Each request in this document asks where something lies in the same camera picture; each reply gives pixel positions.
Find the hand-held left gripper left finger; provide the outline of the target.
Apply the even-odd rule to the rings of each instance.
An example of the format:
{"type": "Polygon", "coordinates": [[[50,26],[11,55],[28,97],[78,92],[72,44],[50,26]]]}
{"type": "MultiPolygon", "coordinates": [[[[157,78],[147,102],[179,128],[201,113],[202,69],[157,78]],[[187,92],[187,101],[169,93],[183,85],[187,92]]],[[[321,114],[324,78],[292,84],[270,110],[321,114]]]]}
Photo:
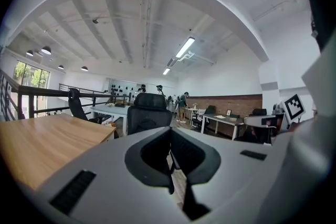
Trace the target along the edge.
{"type": "Polygon", "coordinates": [[[151,136],[151,140],[146,142],[141,149],[141,158],[154,170],[167,176],[169,180],[169,193],[172,195],[174,193],[174,185],[171,176],[172,172],[167,161],[171,148],[170,131],[170,127],[165,127],[163,130],[155,133],[154,136],[151,136]]]}

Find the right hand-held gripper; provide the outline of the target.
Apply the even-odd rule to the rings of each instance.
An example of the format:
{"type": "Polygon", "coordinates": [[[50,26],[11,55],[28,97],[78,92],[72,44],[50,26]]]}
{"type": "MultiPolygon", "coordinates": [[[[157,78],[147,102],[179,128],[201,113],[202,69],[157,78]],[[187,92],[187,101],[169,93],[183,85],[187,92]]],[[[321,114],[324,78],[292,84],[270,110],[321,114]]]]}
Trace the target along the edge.
{"type": "Polygon", "coordinates": [[[300,123],[301,117],[306,110],[298,94],[282,100],[279,103],[279,109],[282,116],[280,117],[280,129],[291,129],[300,123]]]}

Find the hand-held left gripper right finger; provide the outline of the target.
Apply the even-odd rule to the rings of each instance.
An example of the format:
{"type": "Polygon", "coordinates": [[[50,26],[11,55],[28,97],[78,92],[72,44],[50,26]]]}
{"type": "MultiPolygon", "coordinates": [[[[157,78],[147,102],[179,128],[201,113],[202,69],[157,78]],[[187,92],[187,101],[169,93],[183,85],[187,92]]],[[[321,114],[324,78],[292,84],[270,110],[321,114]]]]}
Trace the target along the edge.
{"type": "Polygon", "coordinates": [[[206,152],[200,143],[192,142],[180,131],[171,131],[171,151],[179,168],[186,177],[186,190],[183,212],[190,220],[196,220],[209,212],[209,209],[196,201],[193,185],[209,181],[211,173],[205,167],[206,152]]]}

